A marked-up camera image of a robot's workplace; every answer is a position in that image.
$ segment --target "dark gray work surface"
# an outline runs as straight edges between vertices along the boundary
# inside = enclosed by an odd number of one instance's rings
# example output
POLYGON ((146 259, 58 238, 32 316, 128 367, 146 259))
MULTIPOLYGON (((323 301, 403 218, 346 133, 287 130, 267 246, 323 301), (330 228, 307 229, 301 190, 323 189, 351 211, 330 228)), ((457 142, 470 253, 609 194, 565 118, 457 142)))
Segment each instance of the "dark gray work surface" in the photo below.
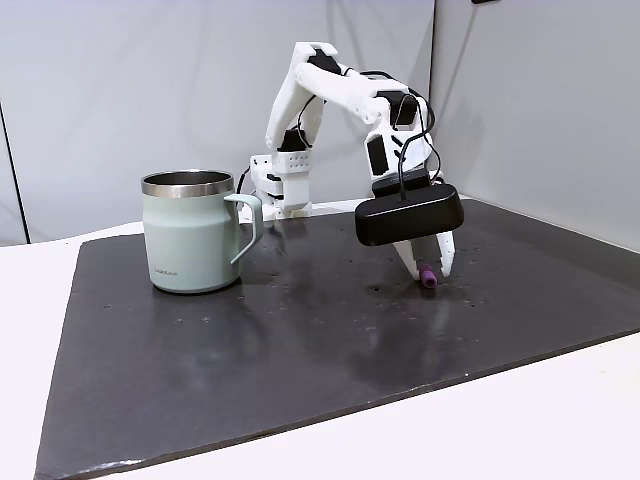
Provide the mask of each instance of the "dark gray work surface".
POLYGON ((640 255, 464 207, 452 276, 435 292, 393 246, 361 246, 352 214, 272 225, 241 283, 198 296, 152 287, 141 235, 85 243, 36 478, 221 448, 640 327, 640 255))

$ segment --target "mug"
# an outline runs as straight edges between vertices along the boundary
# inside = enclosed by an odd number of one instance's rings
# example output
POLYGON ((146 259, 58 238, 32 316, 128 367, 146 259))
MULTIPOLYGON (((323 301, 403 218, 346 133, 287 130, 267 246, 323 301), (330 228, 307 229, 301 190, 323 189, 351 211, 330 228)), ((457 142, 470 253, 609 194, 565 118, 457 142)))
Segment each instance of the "mug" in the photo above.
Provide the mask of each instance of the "mug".
POLYGON ((213 170, 154 173, 142 179, 144 239, 151 282, 175 293, 225 287, 238 260, 262 237, 262 202, 233 193, 233 176, 213 170), (236 202, 253 212, 253 236, 240 249, 236 202))

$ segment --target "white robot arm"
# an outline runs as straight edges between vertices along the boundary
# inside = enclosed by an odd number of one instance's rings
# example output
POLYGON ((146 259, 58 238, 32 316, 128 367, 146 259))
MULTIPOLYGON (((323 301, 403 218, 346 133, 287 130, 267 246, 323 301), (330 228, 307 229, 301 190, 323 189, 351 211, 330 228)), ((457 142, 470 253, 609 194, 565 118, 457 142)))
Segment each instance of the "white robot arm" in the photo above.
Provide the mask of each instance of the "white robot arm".
MULTIPOLYGON (((337 53, 328 43, 299 42, 295 46, 269 118, 265 141, 271 154, 255 155, 250 160, 251 179, 263 202, 265 219, 310 214, 310 153, 326 102, 339 105, 372 126, 365 151, 376 196, 398 192, 398 164, 403 151, 402 168, 408 173, 402 176, 403 195, 404 184, 420 188, 444 182, 439 167, 432 172, 418 168, 426 167, 432 152, 425 126, 432 126, 435 117, 425 99, 383 72, 369 72, 388 77, 374 80, 337 63, 337 53)), ((448 231, 437 235, 442 273, 447 276, 453 263, 453 234, 448 231)), ((415 247, 418 241, 394 242, 416 279, 423 272, 411 245, 415 247)))

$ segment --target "small purple cylinder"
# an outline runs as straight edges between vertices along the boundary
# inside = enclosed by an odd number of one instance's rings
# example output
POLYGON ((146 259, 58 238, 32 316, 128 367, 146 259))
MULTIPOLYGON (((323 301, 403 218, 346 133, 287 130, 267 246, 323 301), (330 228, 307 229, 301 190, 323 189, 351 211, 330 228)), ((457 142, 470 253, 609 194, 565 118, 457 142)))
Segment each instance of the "small purple cylinder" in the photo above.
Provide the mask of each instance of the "small purple cylinder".
POLYGON ((438 279, 435 273, 431 270, 431 266, 428 264, 420 265, 418 269, 420 272, 420 281, 425 288, 436 288, 438 286, 438 279))

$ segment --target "white wall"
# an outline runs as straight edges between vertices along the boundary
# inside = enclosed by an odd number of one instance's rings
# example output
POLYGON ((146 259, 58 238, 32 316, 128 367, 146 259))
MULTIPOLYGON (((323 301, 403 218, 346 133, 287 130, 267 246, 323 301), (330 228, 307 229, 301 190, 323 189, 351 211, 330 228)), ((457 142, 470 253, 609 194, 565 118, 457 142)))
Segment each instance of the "white wall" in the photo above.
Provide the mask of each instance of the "white wall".
POLYGON ((640 3, 438 0, 431 100, 468 195, 635 250, 640 3))
MULTIPOLYGON (((433 0, 0 0, 0 93, 35 241, 141 218, 139 178, 266 153, 296 41, 428 90, 433 0)), ((328 107, 312 200, 365 196, 366 128, 328 107)))
POLYGON ((26 243, 7 143, 0 121, 0 247, 26 243))

